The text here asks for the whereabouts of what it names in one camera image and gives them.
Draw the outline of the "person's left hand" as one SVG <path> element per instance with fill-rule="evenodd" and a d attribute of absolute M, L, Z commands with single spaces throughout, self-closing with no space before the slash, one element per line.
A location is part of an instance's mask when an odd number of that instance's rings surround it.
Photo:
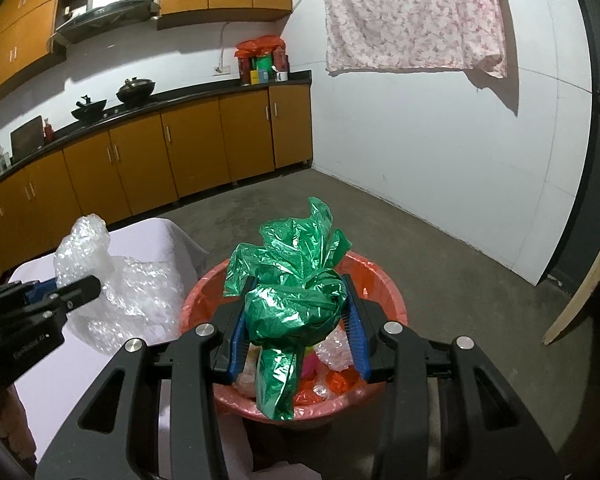
<path fill-rule="evenodd" d="M 0 391 L 0 439 L 20 460 L 35 458 L 36 445 L 27 413 L 14 385 Z"/>

